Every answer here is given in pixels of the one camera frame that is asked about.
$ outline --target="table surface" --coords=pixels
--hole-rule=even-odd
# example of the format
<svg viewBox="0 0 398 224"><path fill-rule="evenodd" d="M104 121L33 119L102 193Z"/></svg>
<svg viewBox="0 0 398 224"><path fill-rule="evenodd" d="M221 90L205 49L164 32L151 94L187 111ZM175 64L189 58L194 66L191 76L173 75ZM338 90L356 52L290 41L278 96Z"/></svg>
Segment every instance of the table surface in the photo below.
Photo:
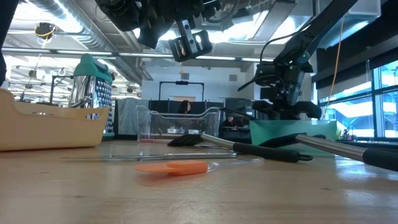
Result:
<svg viewBox="0 0 398 224"><path fill-rule="evenodd" d="M141 151L219 149L113 141L91 149L0 153L0 223L398 222L398 174L341 157L186 176L138 172L134 161L61 158Z"/></svg>

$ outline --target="clear plastic container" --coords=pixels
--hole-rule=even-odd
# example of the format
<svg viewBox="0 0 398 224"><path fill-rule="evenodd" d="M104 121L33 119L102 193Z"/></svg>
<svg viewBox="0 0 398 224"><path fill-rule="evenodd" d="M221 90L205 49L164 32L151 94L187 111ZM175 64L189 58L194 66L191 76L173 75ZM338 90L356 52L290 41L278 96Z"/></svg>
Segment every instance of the clear plastic container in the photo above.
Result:
<svg viewBox="0 0 398 224"><path fill-rule="evenodd" d="M202 114L168 114L138 105L136 113L139 142L169 142L184 134L218 136L219 108L208 108Z"/></svg>

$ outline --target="orange cable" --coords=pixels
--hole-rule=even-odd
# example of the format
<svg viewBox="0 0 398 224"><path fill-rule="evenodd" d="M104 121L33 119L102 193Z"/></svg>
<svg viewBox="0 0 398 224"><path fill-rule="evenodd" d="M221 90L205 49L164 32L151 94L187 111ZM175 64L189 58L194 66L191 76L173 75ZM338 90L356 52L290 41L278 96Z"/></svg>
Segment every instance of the orange cable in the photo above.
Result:
<svg viewBox="0 0 398 224"><path fill-rule="evenodd" d="M331 97L331 94L333 93L333 89L334 89L334 87L335 87L336 76L337 76L337 68L338 68L338 60L339 60L339 58L340 58L341 38L342 38L342 36L343 36L344 18L345 18L345 15L343 16L343 20L341 21L340 40L339 40L339 42L338 42L338 48L337 48L337 58L336 58L336 65L335 65L335 75L334 75L333 81L332 81L332 83L331 83L330 94L329 94L329 98L328 98L328 104L326 105L325 112L323 113L323 119L325 119L326 110L328 109L329 104L330 104L330 97Z"/></svg>

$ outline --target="teal paper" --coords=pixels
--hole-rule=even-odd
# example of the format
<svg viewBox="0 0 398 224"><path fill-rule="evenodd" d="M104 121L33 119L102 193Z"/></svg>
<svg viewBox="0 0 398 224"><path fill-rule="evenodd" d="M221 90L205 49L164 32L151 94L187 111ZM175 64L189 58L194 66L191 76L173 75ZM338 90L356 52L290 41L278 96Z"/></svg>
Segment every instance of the teal paper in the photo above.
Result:
<svg viewBox="0 0 398 224"><path fill-rule="evenodd" d="M252 143L257 146L273 138L297 133L307 133L311 136L323 134L331 140L337 140L339 137L336 121L250 121L250 132ZM293 149L312 156L334 156L303 144L285 146L283 149Z"/></svg>

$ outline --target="plastic bin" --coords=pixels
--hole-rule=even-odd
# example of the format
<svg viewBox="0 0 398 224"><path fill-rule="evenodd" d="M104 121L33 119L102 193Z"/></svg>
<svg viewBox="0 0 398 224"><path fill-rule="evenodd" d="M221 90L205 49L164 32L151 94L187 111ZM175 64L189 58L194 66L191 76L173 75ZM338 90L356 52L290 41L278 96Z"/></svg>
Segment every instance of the plastic bin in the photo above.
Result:
<svg viewBox="0 0 398 224"><path fill-rule="evenodd" d="M0 151L93 147L101 143L109 108L59 108L14 101L0 89ZM86 119L97 114L99 119Z"/></svg>
<svg viewBox="0 0 398 224"><path fill-rule="evenodd" d="M202 114L168 114L136 106L137 136L140 142L169 142L184 134L218 136L220 109L208 108Z"/></svg>

